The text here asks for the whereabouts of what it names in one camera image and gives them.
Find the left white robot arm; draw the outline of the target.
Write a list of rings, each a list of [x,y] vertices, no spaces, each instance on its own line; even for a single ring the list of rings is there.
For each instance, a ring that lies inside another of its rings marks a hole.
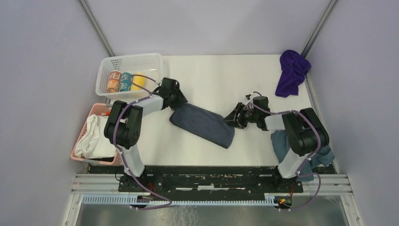
[[[180,83],[167,77],[146,97],[131,103],[121,100],[113,102],[104,136],[118,149],[125,173],[132,177],[130,185],[136,191],[141,192],[148,186],[147,177],[142,175],[145,166],[137,146],[143,117],[168,107],[176,110],[187,102],[180,90]]]

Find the dark grey towel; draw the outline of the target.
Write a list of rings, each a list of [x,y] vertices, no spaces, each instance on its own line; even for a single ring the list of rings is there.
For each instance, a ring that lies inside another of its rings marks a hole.
[[[184,103],[177,108],[169,121],[225,149],[230,147],[235,135],[234,128],[228,126],[221,115],[189,103]]]

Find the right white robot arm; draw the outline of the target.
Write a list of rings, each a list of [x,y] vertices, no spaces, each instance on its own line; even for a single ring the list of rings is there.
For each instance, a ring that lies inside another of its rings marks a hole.
[[[237,103],[224,122],[238,129],[245,129],[253,123],[262,131],[286,133],[289,149],[277,166],[277,176],[271,180],[277,192],[286,191],[291,185],[290,179],[300,176],[304,164],[329,144],[329,135],[312,108],[273,113],[265,96],[251,97],[245,104]]]

